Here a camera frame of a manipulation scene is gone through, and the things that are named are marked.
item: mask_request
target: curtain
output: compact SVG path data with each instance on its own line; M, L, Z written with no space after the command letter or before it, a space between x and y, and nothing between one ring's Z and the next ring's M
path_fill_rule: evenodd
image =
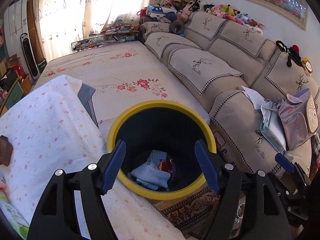
M163 0L33 0L35 26L49 62L72 53L71 43L100 33L117 20L138 25L137 12Z
M71 43L83 39L86 0L38 0L41 42L47 61L72 52Z

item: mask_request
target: wall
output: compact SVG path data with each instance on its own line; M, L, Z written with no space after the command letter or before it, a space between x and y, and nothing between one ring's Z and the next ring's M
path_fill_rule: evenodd
M320 24L308 9L307 27L302 29L281 14L248 0L204 0L211 4L230 4L265 25L263 34L273 40L281 40L287 47L297 44L301 57L309 57L313 66L312 77L320 84Z

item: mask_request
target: silver screw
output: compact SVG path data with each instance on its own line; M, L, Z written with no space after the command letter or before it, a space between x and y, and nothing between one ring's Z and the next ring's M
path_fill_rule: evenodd
M262 170L258 170L258 175L260 177L264 177L266 175L266 173L264 171L262 171Z
M97 168L97 165L95 163L91 163L88 165L88 169L91 171L95 170L96 168Z
M230 163L227 163L226 165L224 165L224 167L229 171L233 170L233 165Z
M60 176L63 173L63 170L56 170L54 173L56 176Z

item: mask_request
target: beige sofa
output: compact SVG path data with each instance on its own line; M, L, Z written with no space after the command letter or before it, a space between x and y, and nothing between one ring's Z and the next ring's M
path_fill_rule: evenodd
M276 151L258 133L262 114L242 93L242 86L274 102L310 88L316 104L320 103L319 86L294 62L287 67L287 55L246 26L195 12L185 27L183 38L169 33L169 24L144 23L145 45L209 113L217 150L226 162L242 171L262 169L281 177L284 170L275 161ZM308 174L310 140L285 156Z

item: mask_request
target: rug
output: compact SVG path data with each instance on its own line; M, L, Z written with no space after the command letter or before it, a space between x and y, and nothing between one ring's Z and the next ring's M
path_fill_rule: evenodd
M164 200L159 203L149 201L185 236L204 224L212 209L212 206L207 206L205 203L218 199L219 196L205 183L196 192L183 198Z

